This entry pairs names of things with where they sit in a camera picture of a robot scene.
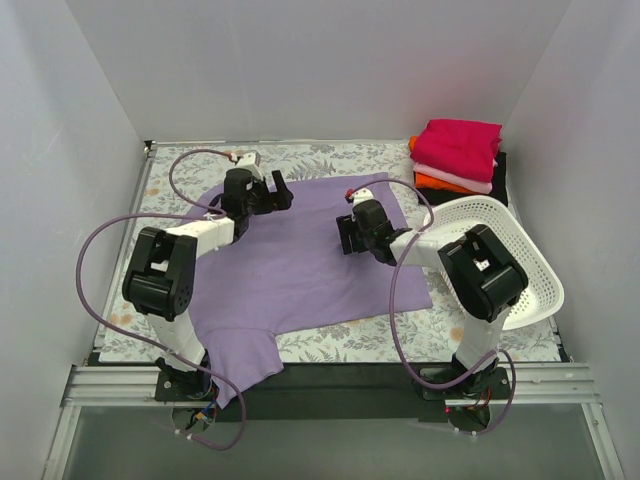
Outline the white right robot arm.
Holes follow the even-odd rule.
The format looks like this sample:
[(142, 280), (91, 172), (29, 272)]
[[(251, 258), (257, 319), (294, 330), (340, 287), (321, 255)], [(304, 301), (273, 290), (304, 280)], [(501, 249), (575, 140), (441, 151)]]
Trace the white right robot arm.
[[(457, 391), (475, 397), (494, 375), (498, 343), (506, 317), (528, 286), (528, 277), (515, 257), (486, 225), (477, 224), (461, 237), (446, 242), (426, 236), (422, 228), (396, 228), (372, 192), (350, 191), (349, 215), (336, 219), (343, 253), (370, 252), (394, 268), (389, 294), (389, 322), (398, 357), (414, 383), (432, 392)], [(397, 332), (396, 291), (405, 265), (439, 270), (464, 314), (463, 339), (450, 366), (422, 376), (408, 362)]]

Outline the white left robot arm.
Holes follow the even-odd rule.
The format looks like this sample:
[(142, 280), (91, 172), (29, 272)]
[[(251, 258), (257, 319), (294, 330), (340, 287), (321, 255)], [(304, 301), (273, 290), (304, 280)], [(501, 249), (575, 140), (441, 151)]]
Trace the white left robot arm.
[(168, 380), (193, 400), (205, 398), (213, 386), (203, 369), (207, 351), (198, 340), (188, 313), (194, 296), (199, 257), (237, 242), (255, 215), (284, 211), (294, 194), (280, 171), (271, 173), (275, 189), (254, 167), (236, 167), (226, 173), (222, 192), (206, 206), (226, 216), (190, 220), (176, 228), (145, 227), (138, 234), (122, 286), (122, 296), (144, 315), (157, 340), (168, 348), (155, 364)]

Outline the purple t shirt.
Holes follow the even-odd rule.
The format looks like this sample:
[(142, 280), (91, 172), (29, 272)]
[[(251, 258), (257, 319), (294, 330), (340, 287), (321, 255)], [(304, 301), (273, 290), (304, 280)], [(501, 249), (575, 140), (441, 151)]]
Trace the purple t shirt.
[[(188, 313), (212, 370), (225, 378), (220, 408), (237, 391), (282, 371), (278, 335), (388, 313), (392, 267), (369, 252), (344, 255), (336, 224), (351, 211), (347, 190), (369, 183), (392, 225), (405, 227), (387, 177), (293, 182), (290, 209), (252, 217), (239, 241), (197, 260)], [(403, 267), (396, 311), (431, 305), (423, 270)]]

